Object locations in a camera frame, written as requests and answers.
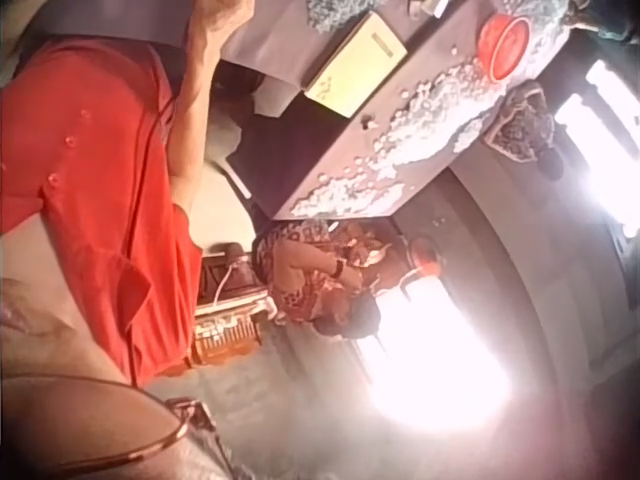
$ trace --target red shirt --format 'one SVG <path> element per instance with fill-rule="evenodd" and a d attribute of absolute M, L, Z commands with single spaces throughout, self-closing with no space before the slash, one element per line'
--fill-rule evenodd
<path fill-rule="evenodd" d="M 133 352 L 144 383 L 190 346 L 202 256 L 171 201 L 158 57 L 144 44 L 58 41 L 1 100 L 2 233 L 43 215 L 94 339 L 130 378 Z"/>

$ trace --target yellow notebook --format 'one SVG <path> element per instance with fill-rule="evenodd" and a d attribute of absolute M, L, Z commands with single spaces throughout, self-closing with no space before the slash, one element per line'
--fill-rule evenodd
<path fill-rule="evenodd" d="M 407 54 L 376 13 L 369 13 L 316 75 L 305 95 L 350 118 Z"/>

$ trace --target window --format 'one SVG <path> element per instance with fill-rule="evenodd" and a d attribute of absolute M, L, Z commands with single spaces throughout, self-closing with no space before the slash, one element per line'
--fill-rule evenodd
<path fill-rule="evenodd" d="M 598 61 L 587 73 L 598 95 L 609 105 L 640 148 L 640 102 L 624 82 Z M 640 231 L 640 159 L 632 158 L 580 95 L 572 95 L 558 110 L 556 121 L 588 163 L 595 197 L 628 238 Z"/>
<path fill-rule="evenodd" d="M 436 277 L 378 297 L 377 338 L 358 341 L 377 407 L 430 432 L 482 426 L 509 397 L 497 360 Z"/>

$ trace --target wristwatch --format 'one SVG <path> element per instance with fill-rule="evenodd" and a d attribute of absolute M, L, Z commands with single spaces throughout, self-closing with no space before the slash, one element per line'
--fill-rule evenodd
<path fill-rule="evenodd" d="M 340 276 L 342 275 L 342 272 L 344 271 L 344 265 L 345 265 L 345 261 L 342 260 L 341 258 L 338 258 L 336 260 L 336 271 L 333 273 L 333 275 L 331 275 L 331 278 L 335 278 L 336 280 L 339 280 Z"/>

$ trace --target seated woman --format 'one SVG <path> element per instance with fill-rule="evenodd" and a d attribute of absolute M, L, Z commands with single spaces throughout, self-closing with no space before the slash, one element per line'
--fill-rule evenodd
<path fill-rule="evenodd" d="M 276 222 L 258 236 L 253 264 L 278 309 L 321 335 L 363 338 L 377 332 L 380 311 L 362 272 L 337 253 L 326 222 Z"/>

